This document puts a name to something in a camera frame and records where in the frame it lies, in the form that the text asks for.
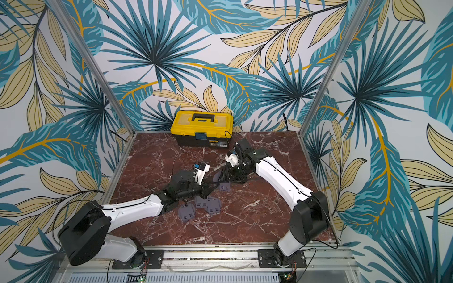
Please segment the lavender stand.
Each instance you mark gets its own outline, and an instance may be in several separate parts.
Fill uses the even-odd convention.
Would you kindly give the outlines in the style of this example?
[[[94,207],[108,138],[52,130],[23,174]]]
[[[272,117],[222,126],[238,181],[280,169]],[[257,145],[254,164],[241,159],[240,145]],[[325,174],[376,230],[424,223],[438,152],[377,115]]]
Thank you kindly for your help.
[[[218,190],[220,192],[231,192],[231,182],[230,181],[220,181],[220,173],[216,174],[213,177],[213,181],[218,184]]]
[[[194,202],[195,202],[195,207],[197,209],[206,209],[207,208],[207,203],[208,203],[207,199],[204,199],[200,196],[196,196]]]
[[[178,216],[183,223],[195,219],[196,209],[193,204],[184,204],[178,208]]]
[[[218,198],[209,198],[206,202],[206,211],[209,215],[219,214],[221,211],[221,201]]]

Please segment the yellow black toolbox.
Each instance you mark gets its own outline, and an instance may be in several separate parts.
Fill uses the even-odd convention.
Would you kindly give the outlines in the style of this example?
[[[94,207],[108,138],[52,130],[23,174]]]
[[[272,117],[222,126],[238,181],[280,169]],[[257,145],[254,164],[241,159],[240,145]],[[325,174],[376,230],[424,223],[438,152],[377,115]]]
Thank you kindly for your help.
[[[183,147],[228,148],[232,138],[233,116],[227,113],[179,111],[171,134]]]

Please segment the left aluminium frame post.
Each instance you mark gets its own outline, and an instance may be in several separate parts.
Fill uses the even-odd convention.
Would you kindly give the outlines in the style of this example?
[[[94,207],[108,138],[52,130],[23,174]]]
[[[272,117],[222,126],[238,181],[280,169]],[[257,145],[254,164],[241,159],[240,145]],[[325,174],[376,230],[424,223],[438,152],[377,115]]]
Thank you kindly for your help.
[[[128,117],[125,115],[125,112],[122,110],[118,99],[115,97],[108,81],[106,80],[104,74],[102,73],[99,65],[95,61],[92,52],[89,50],[83,36],[79,34],[77,30],[75,22],[70,18],[70,13],[64,6],[62,1],[57,0],[50,0],[47,1],[50,8],[55,13],[56,18],[59,20],[60,24],[66,30],[68,37],[76,48],[78,49],[82,59],[85,60],[88,69],[91,71],[92,75],[98,82],[100,88],[102,89],[103,93],[107,97],[108,101],[110,101],[112,108],[115,110],[116,114],[119,117],[119,120],[123,124],[124,128],[127,132],[134,136],[136,131],[134,127],[131,125]]]

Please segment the aluminium front rail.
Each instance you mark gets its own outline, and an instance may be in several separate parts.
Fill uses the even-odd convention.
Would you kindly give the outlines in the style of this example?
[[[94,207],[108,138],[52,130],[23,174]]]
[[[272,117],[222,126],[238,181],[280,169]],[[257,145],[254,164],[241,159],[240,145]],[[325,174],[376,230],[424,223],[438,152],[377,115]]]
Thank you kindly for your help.
[[[271,244],[224,244],[224,245],[161,245],[145,246],[159,258],[157,272],[232,272],[232,271],[358,271],[359,267],[348,247],[330,248],[319,242],[306,245],[297,253],[296,264],[288,267],[265,267],[268,260],[258,254],[272,248]]]

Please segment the aluminium frame post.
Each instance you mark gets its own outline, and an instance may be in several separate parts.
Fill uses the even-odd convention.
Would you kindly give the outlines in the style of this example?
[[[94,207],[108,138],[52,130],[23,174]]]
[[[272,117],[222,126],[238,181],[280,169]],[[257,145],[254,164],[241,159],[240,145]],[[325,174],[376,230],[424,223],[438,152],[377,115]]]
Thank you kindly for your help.
[[[352,18],[346,27],[345,34],[342,40],[339,41],[339,44],[337,46],[337,50],[329,64],[329,67],[327,71],[324,74],[323,81],[321,82],[317,93],[312,100],[312,103],[310,105],[309,111],[307,112],[304,123],[301,126],[301,129],[299,131],[299,138],[301,141],[303,141],[304,136],[306,135],[309,126],[310,126],[310,121],[314,116],[316,115],[317,108],[319,107],[320,103],[322,102],[323,95],[325,91],[328,88],[329,83],[331,82],[331,79],[337,69],[337,67],[340,65],[344,55],[346,54],[346,51],[352,42],[355,32],[359,28],[361,21],[363,17],[366,14],[366,10],[368,9],[370,5],[370,1],[359,1],[357,3],[357,8],[355,10],[355,13],[352,15]]]
[[[115,110],[116,114],[119,117],[119,120],[123,124],[124,128],[127,132],[134,136],[136,131],[134,127],[131,125],[128,117],[125,115],[125,112],[122,110],[118,99],[115,97],[108,81],[106,80],[104,74],[102,73],[99,65],[95,61],[92,52],[89,50],[83,36],[79,34],[77,30],[75,22],[70,18],[70,13],[64,6],[62,1],[57,0],[50,0],[47,1],[50,8],[55,13],[56,18],[59,20],[60,24],[66,30],[68,37],[76,48],[78,49],[82,59],[85,60],[88,69],[91,71],[92,75],[98,82],[100,88],[102,89],[103,93],[107,97],[108,101],[110,101],[112,108]]]

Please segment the white perforated vent panel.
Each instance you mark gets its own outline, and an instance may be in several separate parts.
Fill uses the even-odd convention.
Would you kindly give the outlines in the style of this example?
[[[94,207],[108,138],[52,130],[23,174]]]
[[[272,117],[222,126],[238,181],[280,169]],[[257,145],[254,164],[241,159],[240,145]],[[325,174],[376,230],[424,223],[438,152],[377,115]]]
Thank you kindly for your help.
[[[273,272],[73,273],[67,283],[279,283]]]

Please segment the right aluminium frame post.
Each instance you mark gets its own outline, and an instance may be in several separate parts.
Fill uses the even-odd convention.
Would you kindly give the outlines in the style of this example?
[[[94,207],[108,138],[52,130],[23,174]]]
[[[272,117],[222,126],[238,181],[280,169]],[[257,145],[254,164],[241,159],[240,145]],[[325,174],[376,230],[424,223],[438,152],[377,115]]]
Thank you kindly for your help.
[[[331,82],[331,79],[337,69],[337,67],[340,65],[344,55],[346,54],[346,51],[352,42],[355,32],[359,28],[361,21],[363,17],[366,14],[366,10],[368,9],[370,5],[370,1],[359,1],[357,3],[357,8],[355,10],[355,13],[352,15],[352,18],[346,27],[345,34],[342,40],[339,41],[339,44],[337,46],[337,50],[329,64],[329,67],[327,71],[324,74],[323,81],[321,82],[317,93],[312,100],[312,103],[310,105],[309,111],[307,112],[304,123],[301,126],[301,129],[299,131],[299,138],[301,141],[303,141],[304,136],[306,135],[309,126],[310,126],[310,121],[314,116],[316,115],[317,108],[319,107],[320,103],[322,102],[323,95],[325,91],[328,88],[329,83]]]

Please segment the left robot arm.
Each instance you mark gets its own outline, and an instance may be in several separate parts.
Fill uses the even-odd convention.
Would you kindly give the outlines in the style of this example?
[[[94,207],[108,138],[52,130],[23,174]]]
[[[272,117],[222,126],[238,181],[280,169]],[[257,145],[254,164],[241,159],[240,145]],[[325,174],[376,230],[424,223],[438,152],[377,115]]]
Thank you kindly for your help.
[[[219,186],[204,179],[205,171],[179,171],[160,191],[114,205],[88,202],[60,229],[58,238],[72,266],[92,259],[112,259],[131,269],[147,262],[144,247],[135,237],[111,235],[117,228],[145,218],[154,218],[175,209],[180,201],[196,196],[206,199]]]

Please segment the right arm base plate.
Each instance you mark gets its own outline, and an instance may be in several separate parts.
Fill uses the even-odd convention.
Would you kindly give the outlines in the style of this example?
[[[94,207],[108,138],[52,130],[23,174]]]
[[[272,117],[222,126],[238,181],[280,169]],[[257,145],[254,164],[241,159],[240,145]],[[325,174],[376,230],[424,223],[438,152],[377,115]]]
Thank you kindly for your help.
[[[285,256],[276,249],[259,249],[258,263],[260,268],[305,268],[306,257],[301,250],[291,256]]]

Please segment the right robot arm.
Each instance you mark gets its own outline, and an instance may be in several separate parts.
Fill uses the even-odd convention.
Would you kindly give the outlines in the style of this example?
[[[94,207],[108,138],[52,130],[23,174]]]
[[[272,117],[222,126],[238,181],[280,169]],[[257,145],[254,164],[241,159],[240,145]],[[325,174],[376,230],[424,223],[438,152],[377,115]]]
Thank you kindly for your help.
[[[289,231],[274,244],[271,259],[279,266],[291,263],[302,247],[330,228],[329,206],[322,192],[313,192],[291,176],[264,148],[237,141],[225,157],[219,181],[246,183],[255,173],[267,181],[292,210]]]

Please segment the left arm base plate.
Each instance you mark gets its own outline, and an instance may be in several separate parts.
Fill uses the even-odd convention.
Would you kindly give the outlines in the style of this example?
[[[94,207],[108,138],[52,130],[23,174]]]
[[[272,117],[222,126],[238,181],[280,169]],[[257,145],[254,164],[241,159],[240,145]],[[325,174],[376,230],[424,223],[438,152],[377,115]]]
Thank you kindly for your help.
[[[162,266],[164,250],[138,251],[130,260],[121,262],[113,261],[114,270],[159,270]]]

